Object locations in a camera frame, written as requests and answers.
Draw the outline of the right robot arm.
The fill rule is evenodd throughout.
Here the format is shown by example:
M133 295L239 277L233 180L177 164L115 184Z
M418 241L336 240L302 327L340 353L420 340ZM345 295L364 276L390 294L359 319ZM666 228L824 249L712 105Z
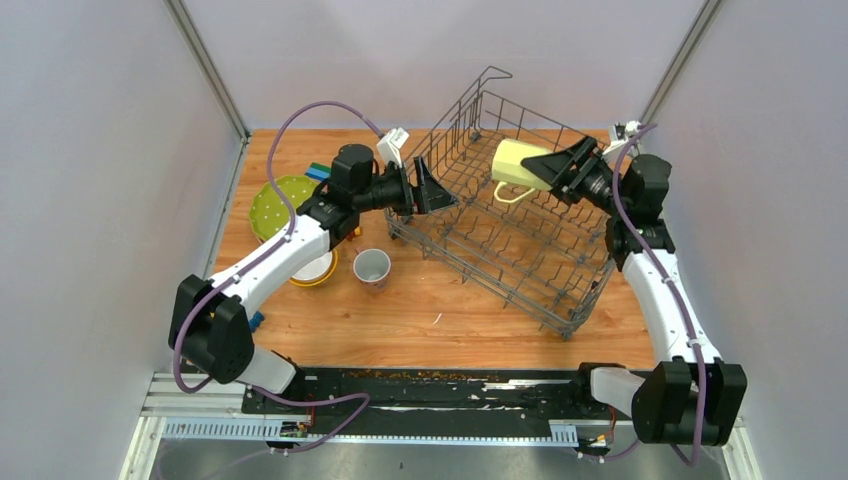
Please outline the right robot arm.
M679 277L677 249L661 216L671 164L637 154L610 166L592 137L523 156L519 166L566 204L604 210L606 248L636 295L657 364L645 377L618 364L585 363L571 403L584 417L609 406L628 416L645 444L722 446L731 435L748 381L708 340Z

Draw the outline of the pale yellow mug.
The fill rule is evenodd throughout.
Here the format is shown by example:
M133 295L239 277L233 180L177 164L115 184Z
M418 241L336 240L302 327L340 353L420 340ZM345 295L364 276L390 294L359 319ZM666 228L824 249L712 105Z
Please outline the pale yellow mug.
M551 150L541 146L506 138L499 142L492 158L491 179L497 182L493 197L505 204L514 204L536 191L549 192L551 186L522 166L525 158L550 154ZM500 195L507 186L523 186L526 190L517 197L506 199Z

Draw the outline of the grey wire dish rack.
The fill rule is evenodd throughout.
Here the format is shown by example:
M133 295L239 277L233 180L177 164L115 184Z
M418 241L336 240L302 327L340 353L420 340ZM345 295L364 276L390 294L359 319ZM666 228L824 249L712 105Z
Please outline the grey wire dish rack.
M420 249L569 339L592 313L613 270L604 245L606 214L546 192L512 204L494 197L498 144L520 140L562 150L584 132L491 91L511 73L486 67L406 155L421 158L457 205L424 216L385 213L391 238Z

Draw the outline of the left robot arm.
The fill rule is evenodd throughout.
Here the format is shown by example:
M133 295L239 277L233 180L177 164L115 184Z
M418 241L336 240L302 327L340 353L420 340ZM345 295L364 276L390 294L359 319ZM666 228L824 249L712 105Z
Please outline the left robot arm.
M358 227L363 213L390 209L402 217L453 207L457 198L430 173L423 158L414 173L390 161L375 168L371 148L342 146L329 177L271 239L209 279L186 277L177 288L168 345L220 384L240 382L268 391L283 413L298 411L306 386L295 365L255 345L249 320L272 293L310 262L332 251Z

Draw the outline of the white bowl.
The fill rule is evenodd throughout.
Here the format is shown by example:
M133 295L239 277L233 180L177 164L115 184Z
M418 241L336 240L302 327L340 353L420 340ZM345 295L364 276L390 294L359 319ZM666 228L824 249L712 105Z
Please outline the white bowl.
M311 261L299 271L297 271L290 279L291 282L311 284L320 281L333 268L335 254L327 252L321 257Z

